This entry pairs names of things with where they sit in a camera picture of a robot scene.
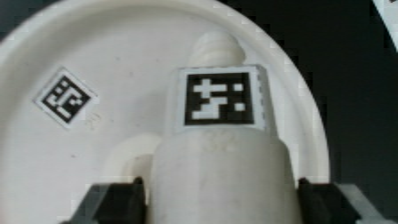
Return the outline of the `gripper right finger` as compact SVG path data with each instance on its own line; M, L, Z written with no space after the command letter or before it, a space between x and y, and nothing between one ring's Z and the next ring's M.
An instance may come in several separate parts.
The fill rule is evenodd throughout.
M303 224L394 224L383 217L355 184L298 180Z

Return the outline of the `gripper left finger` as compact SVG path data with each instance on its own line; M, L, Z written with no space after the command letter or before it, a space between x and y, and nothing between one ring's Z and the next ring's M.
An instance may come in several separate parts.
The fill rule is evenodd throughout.
M93 184L72 216L60 224L145 224L143 179Z

